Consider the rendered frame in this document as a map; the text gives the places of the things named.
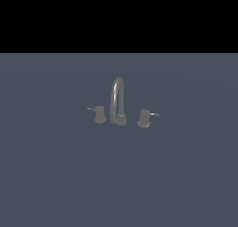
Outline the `grey arched faucet spout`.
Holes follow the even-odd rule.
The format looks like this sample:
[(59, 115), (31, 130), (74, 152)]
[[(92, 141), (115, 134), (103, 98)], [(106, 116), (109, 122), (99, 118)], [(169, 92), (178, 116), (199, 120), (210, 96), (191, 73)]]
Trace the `grey arched faucet spout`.
[(117, 126), (126, 125), (126, 114), (124, 112), (124, 81), (117, 77), (112, 85), (110, 103), (111, 123)]

